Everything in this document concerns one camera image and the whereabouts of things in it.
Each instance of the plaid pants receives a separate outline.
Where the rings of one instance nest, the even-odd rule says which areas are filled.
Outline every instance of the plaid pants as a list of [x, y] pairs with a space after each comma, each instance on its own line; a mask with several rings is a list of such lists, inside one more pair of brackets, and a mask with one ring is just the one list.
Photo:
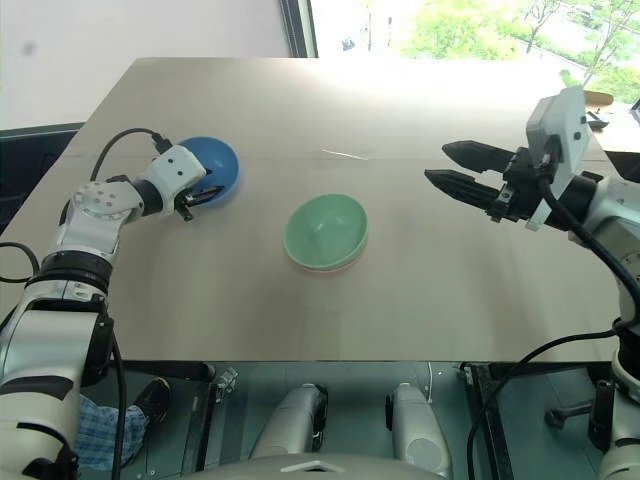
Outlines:
[[[118, 409], [98, 407], [87, 397], [80, 395], [80, 425], [75, 452], [81, 467], [111, 470], [117, 423]], [[142, 446], [146, 428], [147, 418], [142, 410], [136, 406], [129, 407], [124, 422], [123, 464]]]

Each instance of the green bowl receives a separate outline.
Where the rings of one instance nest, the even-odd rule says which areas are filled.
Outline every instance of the green bowl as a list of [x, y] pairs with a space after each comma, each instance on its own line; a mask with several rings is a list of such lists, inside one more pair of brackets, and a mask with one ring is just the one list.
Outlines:
[[362, 253], [368, 231], [367, 214], [356, 200], [322, 195], [291, 216], [284, 232], [284, 250], [304, 268], [337, 270]]

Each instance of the window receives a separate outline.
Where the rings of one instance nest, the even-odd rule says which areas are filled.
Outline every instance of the window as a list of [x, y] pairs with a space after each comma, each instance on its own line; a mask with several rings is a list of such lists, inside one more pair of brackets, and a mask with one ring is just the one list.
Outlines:
[[318, 56], [519, 60], [640, 97], [640, 0], [312, 0]]

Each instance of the bowl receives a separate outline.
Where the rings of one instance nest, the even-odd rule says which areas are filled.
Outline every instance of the bowl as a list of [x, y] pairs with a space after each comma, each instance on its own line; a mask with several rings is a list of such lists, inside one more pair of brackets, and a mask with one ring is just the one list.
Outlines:
[[298, 208], [284, 232], [284, 250], [301, 267], [332, 271], [356, 260], [369, 233], [367, 214], [347, 195], [321, 195]]
[[200, 161], [204, 168], [211, 170], [204, 178], [193, 186], [193, 193], [213, 186], [224, 189], [202, 205], [219, 205], [233, 194], [240, 178], [240, 165], [233, 149], [222, 140], [211, 137], [192, 137], [179, 143]]

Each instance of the person's leg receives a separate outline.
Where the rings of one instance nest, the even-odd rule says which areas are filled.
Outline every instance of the person's leg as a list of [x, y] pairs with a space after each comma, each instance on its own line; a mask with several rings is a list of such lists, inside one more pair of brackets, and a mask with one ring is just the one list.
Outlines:
[[[171, 402], [171, 386], [164, 378], [154, 378], [127, 409], [124, 422], [122, 464], [127, 463], [142, 446], [145, 433], [162, 424]], [[118, 410], [99, 407], [80, 396], [80, 425], [75, 451], [80, 466], [111, 470], [115, 446]]]
[[[111, 470], [117, 422], [116, 408], [99, 407], [80, 395], [80, 422], [75, 451], [81, 467]], [[129, 407], [124, 422], [123, 464], [141, 447], [146, 428], [147, 418], [142, 410], [135, 405]]]

